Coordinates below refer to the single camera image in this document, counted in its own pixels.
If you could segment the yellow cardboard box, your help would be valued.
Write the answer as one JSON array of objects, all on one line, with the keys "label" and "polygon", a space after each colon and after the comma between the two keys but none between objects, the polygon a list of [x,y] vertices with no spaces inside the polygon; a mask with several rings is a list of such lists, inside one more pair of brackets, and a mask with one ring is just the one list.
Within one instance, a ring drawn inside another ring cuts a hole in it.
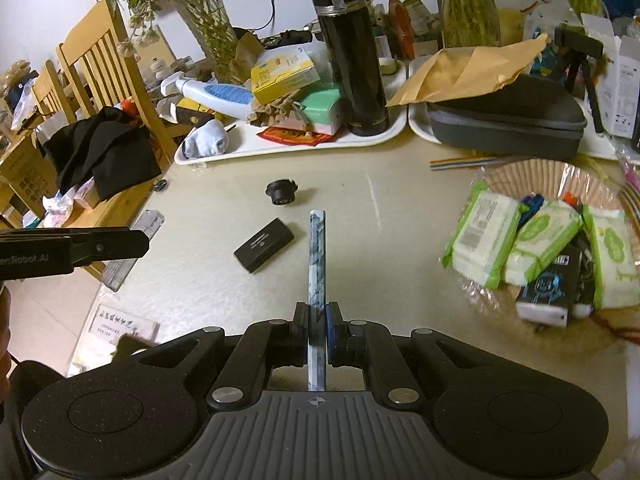
[{"label": "yellow cardboard box", "polygon": [[250,70],[252,93],[260,105],[267,105],[319,80],[314,62],[302,49],[277,54]]}]

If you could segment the red packet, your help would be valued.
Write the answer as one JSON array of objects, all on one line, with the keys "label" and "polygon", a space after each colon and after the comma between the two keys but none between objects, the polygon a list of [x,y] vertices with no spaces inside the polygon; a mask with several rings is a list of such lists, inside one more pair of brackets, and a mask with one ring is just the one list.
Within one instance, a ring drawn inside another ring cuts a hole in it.
[{"label": "red packet", "polygon": [[295,130],[289,128],[279,128],[271,126],[258,133],[262,140],[281,144],[281,145],[305,145],[317,146],[324,142],[333,140],[333,136],[324,133],[315,133],[311,131]]}]

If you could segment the green wet wipes pack right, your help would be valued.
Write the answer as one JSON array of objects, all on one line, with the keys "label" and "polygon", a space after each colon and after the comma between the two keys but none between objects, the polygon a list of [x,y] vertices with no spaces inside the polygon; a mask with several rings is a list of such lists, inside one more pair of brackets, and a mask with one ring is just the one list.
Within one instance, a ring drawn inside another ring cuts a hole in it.
[{"label": "green wet wipes pack right", "polygon": [[593,256],[594,307],[602,310],[636,306],[639,277],[624,212],[587,205],[582,216]]}]

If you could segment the black cloth on chair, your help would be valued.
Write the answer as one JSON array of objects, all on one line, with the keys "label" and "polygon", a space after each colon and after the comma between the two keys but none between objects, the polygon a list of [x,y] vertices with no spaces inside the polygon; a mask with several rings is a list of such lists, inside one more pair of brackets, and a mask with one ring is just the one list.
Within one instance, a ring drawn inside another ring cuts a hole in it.
[{"label": "black cloth on chair", "polygon": [[142,121],[115,107],[65,126],[43,144],[65,194],[93,181],[100,200],[162,173]]}]

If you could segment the white left serving tray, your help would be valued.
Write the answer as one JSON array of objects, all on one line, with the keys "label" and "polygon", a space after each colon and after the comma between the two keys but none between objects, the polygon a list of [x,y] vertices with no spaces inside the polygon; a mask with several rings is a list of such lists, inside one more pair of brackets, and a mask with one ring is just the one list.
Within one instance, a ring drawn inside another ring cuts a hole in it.
[{"label": "white left serving tray", "polygon": [[220,154],[189,155],[183,141],[175,152],[174,162],[180,166],[205,164],[217,160],[272,155],[294,151],[332,150],[332,148],[367,148],[392,140],[408,122],[404,106],[388,110],[388,127],[375,136],[357,136],[347,128],[343,102],[338,99],[335,84],[316,82],[306,88],[302,104],[314,127],[305,131],[293,118],[281,125],[258,127],[247,122],[230,122],[224,126],[226,149]]}]

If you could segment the black round lens cap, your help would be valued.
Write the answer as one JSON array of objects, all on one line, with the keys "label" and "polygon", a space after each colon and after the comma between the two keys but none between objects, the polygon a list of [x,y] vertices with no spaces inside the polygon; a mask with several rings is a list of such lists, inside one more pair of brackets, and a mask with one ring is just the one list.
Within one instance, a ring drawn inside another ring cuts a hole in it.
[{"label": "black round lens cap", "polygon": [[273,205],[284,206],[294,202],[297,190],[298,186],[294,180],[279,179],[267,185],[265,194]]}]

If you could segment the black thermos bottle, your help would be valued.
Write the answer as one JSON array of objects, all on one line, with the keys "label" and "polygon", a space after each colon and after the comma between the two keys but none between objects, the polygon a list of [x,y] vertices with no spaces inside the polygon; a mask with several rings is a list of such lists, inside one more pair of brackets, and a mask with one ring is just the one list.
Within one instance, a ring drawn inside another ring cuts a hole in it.
[{"label": "black thermos bottle", "polygon": [[388,128],[386,97],[367,0],[312,0],[329,51],[333,78],[347,102],[357,136]]}]

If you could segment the black white tissue pack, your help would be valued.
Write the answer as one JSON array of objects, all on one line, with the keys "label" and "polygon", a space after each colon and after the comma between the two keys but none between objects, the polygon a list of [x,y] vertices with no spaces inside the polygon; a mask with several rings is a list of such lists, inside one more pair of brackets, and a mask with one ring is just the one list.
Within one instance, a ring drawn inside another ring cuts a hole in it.
[{"label": "black white tissue pack", "polygon": [[568,245],[515,300],[518,317],[538,325],[565,328],[574,306],[582,252]]}]

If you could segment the grey patterned ruler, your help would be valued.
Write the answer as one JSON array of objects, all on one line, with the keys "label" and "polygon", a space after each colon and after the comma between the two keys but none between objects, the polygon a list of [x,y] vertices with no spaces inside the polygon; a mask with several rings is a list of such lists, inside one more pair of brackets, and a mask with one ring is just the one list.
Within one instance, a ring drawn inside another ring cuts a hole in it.
[{"label": "grey patterned ruler", "polygon": [[326,390],[326,212],[309,215],[307,386]]}]

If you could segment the black rectangular box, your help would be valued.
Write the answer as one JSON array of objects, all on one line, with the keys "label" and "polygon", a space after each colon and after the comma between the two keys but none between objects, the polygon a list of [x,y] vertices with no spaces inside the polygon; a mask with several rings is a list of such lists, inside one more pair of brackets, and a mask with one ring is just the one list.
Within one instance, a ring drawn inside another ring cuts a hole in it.
[{"label": "black rectangular box", "polygon": [[248,273],[254,273],[292,240],[294,234],[291,229],[275,218],[235,249],[233,255]]}]

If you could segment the white rolled sock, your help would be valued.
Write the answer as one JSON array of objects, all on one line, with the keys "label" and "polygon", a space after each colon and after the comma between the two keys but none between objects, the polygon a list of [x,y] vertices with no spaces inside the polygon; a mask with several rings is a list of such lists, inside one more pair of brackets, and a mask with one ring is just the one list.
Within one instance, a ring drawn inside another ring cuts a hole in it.
[{"label": "white rolled sock", "polygon": [[185,159],[223,155],[229,146],[229,137],[222,122],[212,119],[194,128],[183,140],[181,153]]}]

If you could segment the small black button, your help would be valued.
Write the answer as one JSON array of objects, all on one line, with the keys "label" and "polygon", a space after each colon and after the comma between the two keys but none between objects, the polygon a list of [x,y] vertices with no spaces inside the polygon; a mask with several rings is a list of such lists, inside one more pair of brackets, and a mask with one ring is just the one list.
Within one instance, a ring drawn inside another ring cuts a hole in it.
[{"label": "small black button", "polygon": [[153,190],[155,192],[162,192],[164,188],[167,186],[167,181],[165,179],[160,179],[156,181],[153,185]]}]

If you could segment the green wet wipes pack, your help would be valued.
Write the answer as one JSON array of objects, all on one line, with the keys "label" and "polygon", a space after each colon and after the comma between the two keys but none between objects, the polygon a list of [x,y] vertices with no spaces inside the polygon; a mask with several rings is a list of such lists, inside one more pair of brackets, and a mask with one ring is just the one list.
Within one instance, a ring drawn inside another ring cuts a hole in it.
[{"label": "green wet wipes pack", "polygon": [[594,307],[602,310],[636,306],[639,277],[624,212],[587,205],[582,216],[593,256]]},{"label": "green wet wipes pack", "polygon": [[569,204],[545,202],[519,231],[502,270],[503,281],[523,287],[555,260],[582,227],[582,216]]},{"label": "green wet wipes pack", "polygon": [[492,192],[485,182],[475,182],[440,259],[442,266],[451,266],[468,280],[496,289],[526,211],[518,200]]}]

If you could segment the woven paper plate basket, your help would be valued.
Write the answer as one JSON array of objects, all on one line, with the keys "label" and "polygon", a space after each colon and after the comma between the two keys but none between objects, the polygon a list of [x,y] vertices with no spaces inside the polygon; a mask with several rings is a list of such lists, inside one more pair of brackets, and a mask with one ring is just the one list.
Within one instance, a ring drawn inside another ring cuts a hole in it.
[{"label": "woven paper plate basket", "polygon": [[[621,210],[626,216],[634,258],[639,257],[639,223],[625,202],[608,186],[607,180],[588,170],[556,160],[529,159],[512,162],[484,173],[483,181],[491,191],[513,198],[540,194],[560,198],[570,193],[586,206]],[[463,290],[474,310],[488,326],[532,348],[551,346],[567,353],[590,354],[608,348],[615,341],[639,343],[639,308],[608,309],[585,320],[570,321],[567,328],[537,328],[518,318],[515,297],[518,290],[500,286],[488,290],[467,280]]]}]

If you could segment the green white tissue pack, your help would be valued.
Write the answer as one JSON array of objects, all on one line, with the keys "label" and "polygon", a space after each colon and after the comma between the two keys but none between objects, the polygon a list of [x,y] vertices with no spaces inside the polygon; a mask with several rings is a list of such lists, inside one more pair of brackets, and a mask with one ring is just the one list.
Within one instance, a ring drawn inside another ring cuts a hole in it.
[{"label": "green white tissue pack", "polygon": [[296,102],[313,133],[334,136],[343,127],[342,95],[333,84],[311,84],[303,88]]}]

